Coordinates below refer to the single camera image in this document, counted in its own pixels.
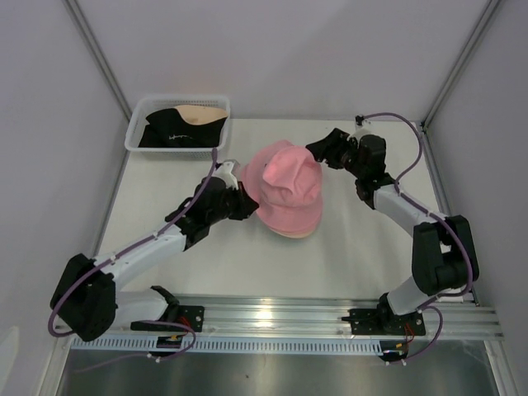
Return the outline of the pink bucket hat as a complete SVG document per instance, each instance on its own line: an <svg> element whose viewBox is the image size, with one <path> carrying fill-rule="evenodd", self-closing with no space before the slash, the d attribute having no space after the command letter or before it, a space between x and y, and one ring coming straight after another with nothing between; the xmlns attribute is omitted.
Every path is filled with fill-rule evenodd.
<svg viewBox="0 0 528 396"><path fill-rule="evenodd" d="M259 206L302 206L323 201L320 163L304 146L288 140L261 149L243 168L241 178Z"/></svg>
<svg viewBox="0 0 528 396"><path fill-rule="evenodd" d="M323 214L323 202L317 200L312 205L281 206L261 203L257 217L269 229L294 232L318 225Z"/></svg>

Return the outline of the beige bucket hat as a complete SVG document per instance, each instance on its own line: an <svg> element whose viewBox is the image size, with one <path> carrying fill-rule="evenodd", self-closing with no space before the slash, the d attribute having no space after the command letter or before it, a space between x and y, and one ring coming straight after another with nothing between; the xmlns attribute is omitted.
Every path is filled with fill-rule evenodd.
<svg viewBox="0 0 528 396"><path fill-rule="evenodd" d="M304 230L300 231L294 231L294 232L286 232L286 231L279 231L277 229L272 229L272 231L282 237L290 238L290 239L303 239L307 238L311 234L313 234L317 230L318 226L314 225L311 227L308 227Z"/></svg>

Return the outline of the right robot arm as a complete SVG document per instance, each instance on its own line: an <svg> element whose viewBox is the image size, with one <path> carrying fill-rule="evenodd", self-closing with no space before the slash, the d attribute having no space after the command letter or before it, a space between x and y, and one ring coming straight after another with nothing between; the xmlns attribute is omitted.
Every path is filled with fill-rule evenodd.
<svg viewBox="0 0 528 396"><path fill-rule="evenodd" d="M407 317L430 303L461 297L472 289L479 266L469 221L429 210L407 194L386 170L383 138L373 134L357 138L334 129L306 148L317 162L353 175L360 200L412 238L412 274L379 298L375 318L379 329L397 332Z"/></svg>

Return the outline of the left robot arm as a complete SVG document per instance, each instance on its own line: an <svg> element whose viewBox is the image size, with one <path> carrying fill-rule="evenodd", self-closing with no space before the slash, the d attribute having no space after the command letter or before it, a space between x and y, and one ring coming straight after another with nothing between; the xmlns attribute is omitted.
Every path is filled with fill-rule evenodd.
<svg viewBox="0 0 528 396"><path fill-rule="evenodd" d="M189 250L209 235L213 225L225 219L245 220L257 207L241 182L205 178L160 229L118 252L94 258L79 253L70 258L50 301L49 333L61 337L54 328L57 318L85 342L120 325L134 330L173 328L182 315L175 295L156 285L133 294L125 293L124 287L169 257Z"/></svg>

